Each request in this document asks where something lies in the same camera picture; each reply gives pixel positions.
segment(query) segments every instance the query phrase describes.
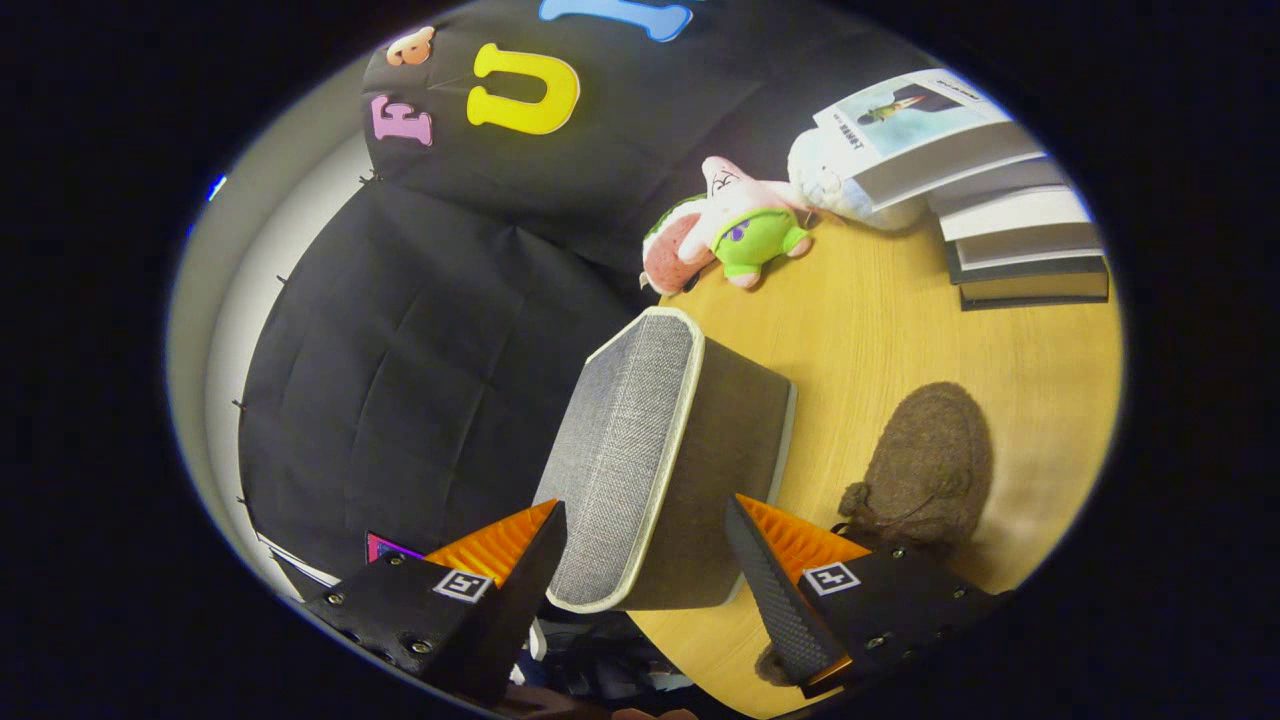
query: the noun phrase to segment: stuffed toy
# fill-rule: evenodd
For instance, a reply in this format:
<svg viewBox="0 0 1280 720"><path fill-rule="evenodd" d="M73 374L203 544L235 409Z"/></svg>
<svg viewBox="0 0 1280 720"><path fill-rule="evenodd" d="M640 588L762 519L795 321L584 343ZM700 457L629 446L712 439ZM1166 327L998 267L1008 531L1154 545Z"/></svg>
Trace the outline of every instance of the stuffed toy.
<svg viewBox="0 0 1280 720"><path fill-rule="evenodd" d="M923 196L904 200L883 210L872 211L872 200L852 178L841 179L831 169L826 158L831 156L831 143L818 129L808 129L791 143L787 155L787 177L800 193L801 202L859 222L881 231L901 231L924 214Z"/></svg>
<svg viewBox="0 0 1280 720"><path fill-rule="evenodd" d="M681 241L703 217L704 205L707 205L705 195L682 200L653 225L644 238L641 288L652 287L662 296L676 295L710 263L710 256L700 258L695 263L685 263L676 256Z"/></svg>
<svg viewBox="0 0 1280 720"><path fill-rule="evenodd" d="M717 156L703 161L703 176L707 200L676 252L682 263L701 266L714 256L731 283L749 288L764 263L809 251L813 238L795 214L808 208L788 183L758 181Z"/></svg>

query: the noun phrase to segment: letter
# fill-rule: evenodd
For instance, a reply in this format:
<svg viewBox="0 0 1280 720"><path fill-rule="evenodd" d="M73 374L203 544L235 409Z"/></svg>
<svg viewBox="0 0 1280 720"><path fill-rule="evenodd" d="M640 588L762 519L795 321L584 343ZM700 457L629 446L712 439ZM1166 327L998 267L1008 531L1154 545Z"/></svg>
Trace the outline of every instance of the letter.
<svg viewBox="0 0 1280 720"><path fill-rule="evenodd" d="M435 28L428 26L392 42L387 49L387 63L392 65L421 65L431 56L431 38Z"/></svg>
<svg viewBox="0 0 1280 720"><path fill-rule="evenodd" d="M388 105L385 95L374 97L372 110L375 138L408 137L422 145L431 145L431 115L421 113L416 118L411 118L408 115L413 111L412 105L404 102Z"/></svg>
<svg viewBox="0 0 1280 720"><path fill-rule="evenodd" d="M595 15L609 20L620 20L645 29L649 40L668 42L685 29L694 13L684 5L655 8L627 0L543 0L538 17L554 20L561 15Z"/></svg>
<svg viewBox="0 0 1280 720"><path fill-rule="evenodd" d="M520 102L489 95L484 87L472 87L467 95L467 120L474 126L493 123L529 135L547 135L567 123L577 105L577 73L558 58L498 50L489 42L476 53L474 70L476 77L504 72L532 76L547 83L547 95L539 102Z"/></svg>

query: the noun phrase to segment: brown knitted hat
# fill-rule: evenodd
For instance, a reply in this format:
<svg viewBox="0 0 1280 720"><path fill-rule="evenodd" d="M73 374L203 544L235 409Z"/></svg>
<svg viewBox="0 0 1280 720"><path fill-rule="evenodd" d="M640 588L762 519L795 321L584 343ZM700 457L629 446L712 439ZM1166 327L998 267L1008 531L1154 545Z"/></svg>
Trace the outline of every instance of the brown knitted hat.
<svg viewBox="0 0 1280 720"><path fill-rule="evenodd" d="M955 383L927 384L893 410L867 477L845 491L840 533L872 550L909 546L945 560L978 527L991 471L982 409ZM755 667L771 684L790 684L772 643Z"/></svg>

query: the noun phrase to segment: wooden table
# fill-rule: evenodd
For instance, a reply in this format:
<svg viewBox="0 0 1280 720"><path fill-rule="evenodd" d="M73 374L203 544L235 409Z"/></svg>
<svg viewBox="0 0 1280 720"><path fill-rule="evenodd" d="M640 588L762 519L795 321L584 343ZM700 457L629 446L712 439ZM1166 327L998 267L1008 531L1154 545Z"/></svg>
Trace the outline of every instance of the wooden table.
<svg viewBox="0 0 1280 720"><path fill-rule="evenodd" d="M822 527L867 471L897 404L932 382L982 406L995 480L952 569L988 592L1021 583L1053 550L1101 469L1120 405L1119 299L961 313L933 219L888 236L826 220L799 260L780 259L753 292L714 266L663 305L797 387L776 506ZM750 589L722 607L632 611L645 634L724 705L773 717L809 702L754 671L768 643Z"/></svg>

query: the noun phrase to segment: stack of books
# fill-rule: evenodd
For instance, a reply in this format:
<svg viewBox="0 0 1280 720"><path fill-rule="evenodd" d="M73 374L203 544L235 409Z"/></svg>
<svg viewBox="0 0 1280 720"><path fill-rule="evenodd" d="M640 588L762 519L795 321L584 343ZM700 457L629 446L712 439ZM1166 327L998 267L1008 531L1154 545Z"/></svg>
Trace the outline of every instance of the stack of books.
<svg viewBox="0 0 1280 720"><path fill-rule="evenodd" d="M882 210L924 196L937 213L964 310L1105 302L1088 211L1036 140L946 69L908 73L814 115L828 169Z"/></svg>
<svg viewBox="0 0 1280 720"><path fill-rule="evenodd" d="M1032 163L1024 179L1055 169L1050 160ZM1006 179L998 190L943 188L929 196L961 309L1106 302L1102 243L1075 191Z"/></svg>

